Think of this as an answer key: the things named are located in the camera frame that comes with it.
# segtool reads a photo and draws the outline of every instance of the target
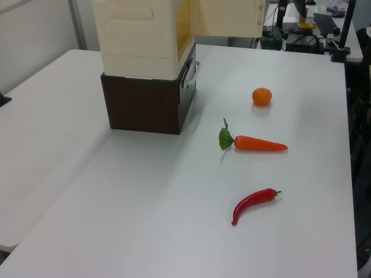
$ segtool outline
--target drawer handle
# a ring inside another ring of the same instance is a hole
[[[188,69],[187,75],[185,76],[183,88],[187,87],[188,85],[193,85],[196,83],[197,75],[199,73],[199,68],[201,66],[201,63],[199,61],[192,61],[190,64],[190,68]],[[195,76],[193,76],[192,79],[190,79],[190,76],[192,72],[196,69]]]

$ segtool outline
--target orange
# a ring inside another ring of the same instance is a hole
[[[267,88],[257,88],[253,91],[253,101],[258,106],[266,106],[272,99],[272,92]]]

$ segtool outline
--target pepper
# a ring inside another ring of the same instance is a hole
[[[281,193],[281,191],[276,191],[271,188],[267,188],[258,192],[255,192],[238,203],[236,208],[233,212],[233,221],[232,225],[237,225],[239,216],[249,207],[254,206],[256,204],[261,204],[265,202],[272,201],[277,194]]]

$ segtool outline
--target green leaf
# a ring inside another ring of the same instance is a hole
[[[225,119],[224,119],[224,125],[225,127],[222,127],[219,133],[219,145],[222,150],[229,148],[234,142],[233,137],[228,131],[228,123]]]

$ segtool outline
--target toy carrot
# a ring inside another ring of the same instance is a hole
[[[269,142],[248,136],[237,136],[233,139],[228,131],[227,121],[225,119],[223,120],[225,127],[223,127],[219,133],[219,145],[222,150],[229,148],[233,143],[234,147],[237,149],[246,151],[284,151],[288,149],[286,145],[280,143]]]

